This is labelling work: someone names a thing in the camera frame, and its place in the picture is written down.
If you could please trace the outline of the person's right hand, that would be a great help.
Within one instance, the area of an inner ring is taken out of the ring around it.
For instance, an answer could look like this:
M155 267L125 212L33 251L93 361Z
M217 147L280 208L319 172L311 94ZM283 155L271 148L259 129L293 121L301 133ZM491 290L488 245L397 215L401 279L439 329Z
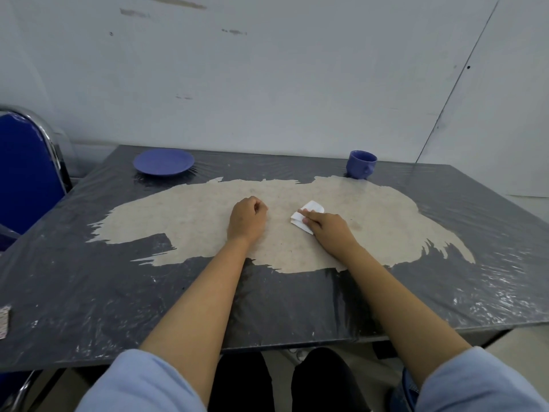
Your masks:
M360 248L347 222L339 215L339 226L331 231L313 231L320 245L331 256L345 263Z

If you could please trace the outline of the person's right forearm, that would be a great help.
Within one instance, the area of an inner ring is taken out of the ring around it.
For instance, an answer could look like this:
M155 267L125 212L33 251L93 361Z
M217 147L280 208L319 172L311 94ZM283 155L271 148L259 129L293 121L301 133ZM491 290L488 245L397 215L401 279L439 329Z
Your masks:
M351 273L416 385L472 346L354 243L329 252Z

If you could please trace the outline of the blue round plate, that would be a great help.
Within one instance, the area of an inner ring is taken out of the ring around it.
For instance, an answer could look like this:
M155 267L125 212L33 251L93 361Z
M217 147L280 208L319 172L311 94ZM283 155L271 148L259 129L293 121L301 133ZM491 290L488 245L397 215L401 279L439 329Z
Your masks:
M195 163L194 156L182 149L156 148L138 154L134 168L146 175L167 177L189 170Z

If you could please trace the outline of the person's leg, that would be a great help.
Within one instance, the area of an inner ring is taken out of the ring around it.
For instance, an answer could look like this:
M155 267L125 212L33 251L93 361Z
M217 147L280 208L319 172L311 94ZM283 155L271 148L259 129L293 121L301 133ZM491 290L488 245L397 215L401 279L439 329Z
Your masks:
M275 412L272 379L260 352L221 357L208 412Z
M292 412L371 412L343 358L319 347L294 368Z

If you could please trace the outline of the person's left hand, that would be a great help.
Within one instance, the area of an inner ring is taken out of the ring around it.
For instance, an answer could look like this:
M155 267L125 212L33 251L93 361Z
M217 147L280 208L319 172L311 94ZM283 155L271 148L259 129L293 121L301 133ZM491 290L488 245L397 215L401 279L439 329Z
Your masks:
M261 238L266 222L267 216L243 216L243 200L241 200L232 209L227 228L227 240L241 239L250 247Z

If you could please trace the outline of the blue ceramic cup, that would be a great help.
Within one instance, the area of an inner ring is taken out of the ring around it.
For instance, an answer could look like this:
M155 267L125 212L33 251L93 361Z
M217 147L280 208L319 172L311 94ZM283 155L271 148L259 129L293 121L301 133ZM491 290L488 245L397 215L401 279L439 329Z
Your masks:
M353 179L367 179L373 174L378 158L363 150L353 150L347 159L347 176Z

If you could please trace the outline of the person's left forearm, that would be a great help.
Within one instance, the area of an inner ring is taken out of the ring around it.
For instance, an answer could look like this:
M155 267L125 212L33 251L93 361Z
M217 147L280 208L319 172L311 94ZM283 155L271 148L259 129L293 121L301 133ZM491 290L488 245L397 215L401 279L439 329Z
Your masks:
M208 406L224 334L254 239L229 238L140 346L174 367Z

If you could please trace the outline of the person's right leg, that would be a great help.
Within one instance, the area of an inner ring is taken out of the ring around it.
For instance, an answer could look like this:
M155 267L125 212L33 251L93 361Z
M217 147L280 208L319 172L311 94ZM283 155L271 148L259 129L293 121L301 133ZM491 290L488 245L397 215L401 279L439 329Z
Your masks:
M371 412L343 358L319 347L294 368L292 412Z

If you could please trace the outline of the white paper tissue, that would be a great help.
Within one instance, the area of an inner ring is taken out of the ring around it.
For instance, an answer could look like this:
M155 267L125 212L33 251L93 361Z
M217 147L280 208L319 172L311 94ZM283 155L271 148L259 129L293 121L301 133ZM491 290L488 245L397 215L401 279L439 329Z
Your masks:
M313 200L309 201L305 206L301 208L301 210L306 210L309 212L313 211L320 214L325 212L324 207L322 207L319 203ZM304 219L305 219L305 216L297 211L294 214L292 214L290 218L290 222L291 224L298 227L299 229L309 233L310 235L313 235L313 231L304 223Z

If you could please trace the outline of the person's left leg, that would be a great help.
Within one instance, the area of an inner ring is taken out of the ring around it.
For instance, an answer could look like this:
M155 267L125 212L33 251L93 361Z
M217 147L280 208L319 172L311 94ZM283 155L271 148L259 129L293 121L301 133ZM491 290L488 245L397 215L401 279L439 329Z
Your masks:
M221 357L208 412L275 412L272 379L260 352Z

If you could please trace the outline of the blue plastic stool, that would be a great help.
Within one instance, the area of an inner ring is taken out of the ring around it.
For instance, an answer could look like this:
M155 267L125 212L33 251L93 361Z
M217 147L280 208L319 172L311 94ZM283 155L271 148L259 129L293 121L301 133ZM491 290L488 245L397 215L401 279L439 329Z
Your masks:
M388 412L415 412L419 389L407 368L402 370L401 380L387 398Z

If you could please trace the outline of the light blue shirt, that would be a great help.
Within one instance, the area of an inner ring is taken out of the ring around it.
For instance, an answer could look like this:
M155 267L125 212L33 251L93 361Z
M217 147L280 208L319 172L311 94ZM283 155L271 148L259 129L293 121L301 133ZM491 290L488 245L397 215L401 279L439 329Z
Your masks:
M132 349L119 355L76 412L206 412L206 408L174 367ZM435 370L415 412L549 412L549 402L516 370L476 346Z

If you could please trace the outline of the blue chair with chrome frame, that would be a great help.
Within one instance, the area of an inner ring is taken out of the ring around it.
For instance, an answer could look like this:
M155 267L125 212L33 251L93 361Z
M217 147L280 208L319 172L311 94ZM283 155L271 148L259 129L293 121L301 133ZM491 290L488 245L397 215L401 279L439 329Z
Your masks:
M0 256L72 189L53 134L36 113L0 104ZM10 332L14 302L0 302L6 305L11 306ZM41 372L0 371L0 412L23 412Z

